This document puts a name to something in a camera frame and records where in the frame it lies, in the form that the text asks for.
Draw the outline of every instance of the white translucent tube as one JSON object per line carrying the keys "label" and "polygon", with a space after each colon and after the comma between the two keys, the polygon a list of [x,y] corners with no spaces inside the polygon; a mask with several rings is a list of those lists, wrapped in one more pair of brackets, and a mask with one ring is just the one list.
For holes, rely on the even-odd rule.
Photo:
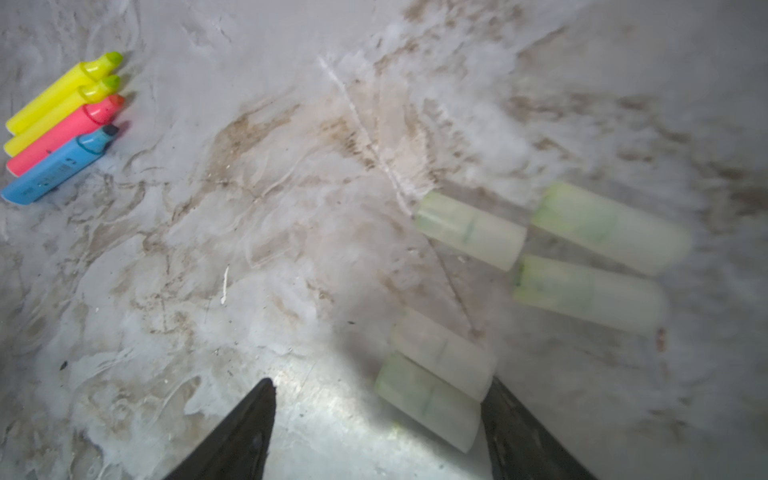
{"label": "white translucent tube", "polygon": [[504,271],[520,255],[526,229],[435,191],[426,194],[415,216],[427,237]]}
{"label": "white translucent tube", "polygon": [[466,453],[480,426],[480,403],[395,352],[376,379],[376,393]]}
{"label": "white translucent tube", "polygon": [[492,355],[407,306],[392,327],[389,344],[478,402],[491,388]]}
{"label": "white translucent tube", "polygon": [[627,332],[652,335],[669,305],[654,282],[523,255],[512,298]]}
{"label": "white translucent tube", "polygon": [[679,262],[693,244],[674,223],[565,182],[549,187],[531,224],[646,275]]}

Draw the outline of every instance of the marker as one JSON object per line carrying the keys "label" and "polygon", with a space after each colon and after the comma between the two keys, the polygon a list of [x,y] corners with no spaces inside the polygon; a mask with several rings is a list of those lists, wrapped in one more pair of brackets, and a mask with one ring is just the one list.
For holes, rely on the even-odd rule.
{"label": "marker", "polygon": [[78,87],[60,104],[56,105],[51,110],[47,111],[45,115],[40,117],[34,125],[6,142],[3,146],[5,153],[11,157],[15,157],[80,106],[85,104],[96,104],[104,100],[108,95],[112,95],[119,86],[120,77],[117,75],[110,75],[95,84],[88,85],[87,87]]}
{"label": "marker", "polygon": [[0,196],[14,204],[31,204],[101,158],[117,134],[117,127],[106,125],[92,134],[71,139],[26,174],[11,182],[0,192]]}
{"label": "marker", "polygon": [[84,87],[109,75],[123,61],[123,55],[111,51],[93,61],[82,61],[53,82],[50,87],[30,101],[16,115],[5,122],[5,127],[14,135],[30,128],[45,112],[61,103],[78,87]]}
{"label": "marker", "polygon": [[124,102],[125,98],[114,94],[97,104],[83,105],[9,160],[6,164],[8,171],[20,177],[72,138],[90,134],[111,123],[114,116],[123,108]]}

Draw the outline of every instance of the white scratch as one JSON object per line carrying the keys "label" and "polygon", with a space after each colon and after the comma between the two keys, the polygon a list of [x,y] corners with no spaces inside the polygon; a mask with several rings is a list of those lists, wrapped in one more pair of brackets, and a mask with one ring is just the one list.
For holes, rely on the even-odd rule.
{"label": "white scratch", "polygon": [[227,269],[224,271],[224,285],[221,287],[221,304],[224,305],[227,301],[227,277],[230,275],[230,266],[227,265]]}
{"label": "white scratch", "polygon": [[389,182],[392,184],[392,186],[395,188],[395,196],[397,197],[397,204],[400,206],[400,209],[411,217],[413,213],[408,208],[408,203],[406,202],[406,199],[404,197],[404,191],[402,189],[402,186],[397,181],[397,177],[395,177],[394,173],[392,172],[392,169],[389,168],[389,165],[386,164],[386,162],[382,161],[381,157],[379,156],[379,148],[371,141],[371,136],[366,130],[365,126],[362,124],[362,121],[360,120],[360,116],[357,113],[357,107],[355,106],[354,102],[352,102],[352,99],[349,98],[349,94],[346,91],[346,86],[344,83],[339,80],[339,77],[336,76],[336,73],[333,71],[333,69],[328,66],[325,60],[323,60],[323,57],[318,57],[320,61],[320,66],[323,67],[323,70],[328,74],[329,78],[333,83],[336,84],[336,86],[341,91],[341,95],[344,97],[344,100],[346,100],[346,103],[349,105],[349,109],[352,111],[352,115],[355,118],[355,123],[357,123],[358,129],[360,129],[360,133],[363,135],[363,140],[366,142],[366,145],[368,148],[371,149],[373,152],[373,156],[376,158],[376,163],[379,165],[379,168],[382,169],[382,171],[386,174],[387,178],[389,178]]}

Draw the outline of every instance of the blue highlighter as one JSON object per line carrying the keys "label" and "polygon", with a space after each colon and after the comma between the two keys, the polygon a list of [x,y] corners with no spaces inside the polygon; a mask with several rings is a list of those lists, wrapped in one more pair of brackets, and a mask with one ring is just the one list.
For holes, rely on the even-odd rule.
{"label": "blue highlighter", "polygon": [[14,204],[31,204],[101,158],[117,134],[117,127],[105,125],[92,134],[71,139],[14,180],[0,196]]}

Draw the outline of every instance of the marble surface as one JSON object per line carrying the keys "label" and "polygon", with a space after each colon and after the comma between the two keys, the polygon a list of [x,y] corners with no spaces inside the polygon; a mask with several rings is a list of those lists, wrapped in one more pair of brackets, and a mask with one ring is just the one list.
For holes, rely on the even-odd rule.
{"label": "marble surface", "polygon": [[[3,118],[109,50],[130,104],[106,157],[0,205],[0,477],[161,478],[271,376],[267,478],[489,478],[481,435],[460,455],[372,391],[408,303],[498,356],[598,478],[765,478],[766,21],[724,0],[8,0]],[[655,338],[514,304],[510,274],[412,225],[432,188],[525,223],[555,179],[694,234]],[[536,229],[526,251],[629,273]]]}

